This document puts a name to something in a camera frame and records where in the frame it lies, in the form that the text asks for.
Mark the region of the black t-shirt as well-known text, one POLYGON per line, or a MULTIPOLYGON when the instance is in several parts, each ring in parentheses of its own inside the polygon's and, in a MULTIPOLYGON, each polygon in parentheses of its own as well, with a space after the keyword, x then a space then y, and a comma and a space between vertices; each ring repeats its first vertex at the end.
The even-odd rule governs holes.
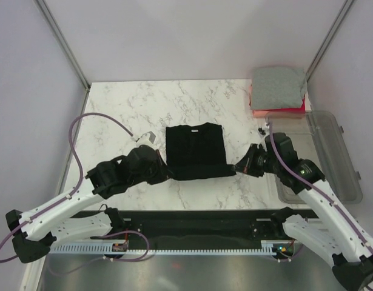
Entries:
POLYGON ((236 175, 226 160, 222 126, 209 122, 167 127, 166 162, 177 181, 236 175))

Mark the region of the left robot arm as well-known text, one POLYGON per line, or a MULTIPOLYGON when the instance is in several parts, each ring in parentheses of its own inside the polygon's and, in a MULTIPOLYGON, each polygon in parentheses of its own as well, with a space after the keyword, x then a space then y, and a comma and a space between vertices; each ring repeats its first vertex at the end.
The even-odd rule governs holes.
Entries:
POLYGON ((116 208, 86 218, 75 218, 85 208, 146 182, 155 185, 173 174, 158 150, 141 145, 124 156, 99 163, 80 186, 27 212, 12 210, 5 216, 20 262, 32 263, 52 248, 87 238, 120 238, 126 223, 116 208))

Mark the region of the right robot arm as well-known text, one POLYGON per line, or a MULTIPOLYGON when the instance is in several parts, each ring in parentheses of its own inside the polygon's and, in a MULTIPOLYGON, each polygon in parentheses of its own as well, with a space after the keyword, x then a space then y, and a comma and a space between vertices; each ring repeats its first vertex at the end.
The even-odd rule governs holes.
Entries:
POLYGON ((272 216, 269 228, 274 237, 288 236, 313 251, 346 290, 360 290, 373 282, 373 237, 348 212, 316 164, 298 157, 290 137, 272 133, 264 144, 251 144, 234 170, 257 178, 274 174, 328 230, 319 231, 285 207, 272 216))

